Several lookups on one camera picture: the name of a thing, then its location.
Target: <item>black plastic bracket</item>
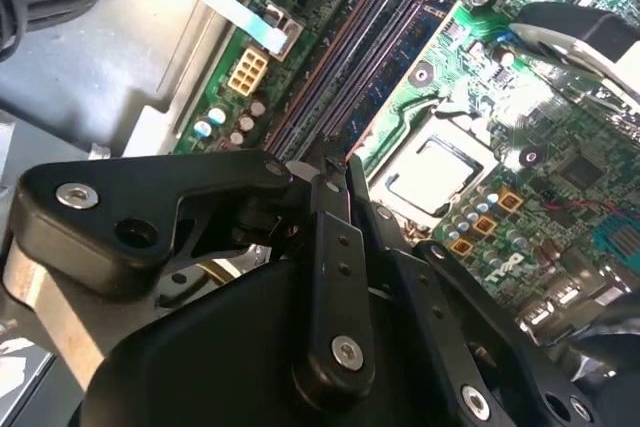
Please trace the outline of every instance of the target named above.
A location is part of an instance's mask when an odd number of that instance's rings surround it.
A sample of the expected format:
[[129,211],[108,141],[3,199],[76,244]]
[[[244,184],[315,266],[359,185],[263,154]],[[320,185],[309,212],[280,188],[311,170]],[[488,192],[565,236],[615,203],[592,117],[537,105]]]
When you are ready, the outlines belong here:
[[[252,196],[282,195],[291,174],[262,151],[47,164],[17,186],[9,225],[31,259],[94,292],[149,292],[172,261],[238,251],[229,218]],[[98,202],[64,205],[57,190],[89,187]]]
[[294,377],[313,407],[339,411],[363,399],[375,377],[364,247],[344,182],[314,177],[310,214],[312,244],[298,259],[312,269],[308,340]]

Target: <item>motherboard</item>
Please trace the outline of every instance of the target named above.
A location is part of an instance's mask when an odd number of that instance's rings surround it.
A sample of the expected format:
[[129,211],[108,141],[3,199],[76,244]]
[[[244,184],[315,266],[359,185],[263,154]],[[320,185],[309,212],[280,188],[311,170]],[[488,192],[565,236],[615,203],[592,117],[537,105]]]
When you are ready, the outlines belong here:
[[249,7],[285,47],[237,30],[174,153],[338,142],[411,242],[443,242],[541,339],[640,286],[633,49],[603,45],[640,40],[640,0]]

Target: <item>cable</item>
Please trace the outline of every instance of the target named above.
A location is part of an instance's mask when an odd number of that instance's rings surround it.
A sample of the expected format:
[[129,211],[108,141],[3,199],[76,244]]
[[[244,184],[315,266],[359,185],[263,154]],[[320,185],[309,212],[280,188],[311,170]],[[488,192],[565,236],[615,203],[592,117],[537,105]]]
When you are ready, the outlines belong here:
[[26,32],[53,27],[88,12],[98,0],[0,0],[0,62],[11,57]]

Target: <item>metal rivet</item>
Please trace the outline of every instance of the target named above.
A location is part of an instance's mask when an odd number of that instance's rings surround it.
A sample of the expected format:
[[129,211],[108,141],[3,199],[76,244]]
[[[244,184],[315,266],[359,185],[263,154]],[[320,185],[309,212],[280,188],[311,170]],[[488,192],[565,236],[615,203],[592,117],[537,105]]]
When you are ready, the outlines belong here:
[[284,174],[282,168],[278,164],[276,164],[274,162],[267,162],[267,170],[269,172],[271,172],[272,174],[274,174],[274,175],[283,175]]
[[380,217],[382,217],[384,220],[389,220],[391,219],[391,212],[389,212],[389,209],[387,209],[386,207],[383,206],[378,206],[378,214],[380,215]]
[[347,370],[355,372],[364,365],[362,349],[355,340],[346,335],[339,335],[331,341],[331,352],[336,362]]
[[462,400],[464,400],[465,405],[478,419],[483,421],[489,420],[491,409],[489,408],[487,399],[484,398],[478,389],[470,385],[463,386]]
[[86,210],[95,207],[100,200],[98,193],[88,185],[63,184],[56,190],[58,202],[72,209]]
[[571,397],[571,399],[569,399],[571,402],[571,405],[573,406],[574,410],[578,413],[578,415],[580,417],[582,417],[584,420],[586,420],[587,422],[592,422],[593,421],[593,417],[591,417],[591,413],[589,412],[589,410],[582,404],[582,402],[580,402],[578,399],[576,399],[575,397]]
[[345,263],[341,263],[340,265],[338,265],[338,272],[346,277],[349,277],[351,275],[351,269]]
[[439,245],[432,245],[431,252],[439,259],[444,260],[444,252],[442,251],[442,247]]

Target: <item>chip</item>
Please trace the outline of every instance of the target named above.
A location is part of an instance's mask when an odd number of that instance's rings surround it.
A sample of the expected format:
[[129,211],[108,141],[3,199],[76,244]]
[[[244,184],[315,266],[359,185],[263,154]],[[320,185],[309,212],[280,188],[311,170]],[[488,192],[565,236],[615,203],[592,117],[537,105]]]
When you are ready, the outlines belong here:
[[560,176],[580,190],[586,190],[602,178],[605,171],[586,157],[576,154],[558,170]]

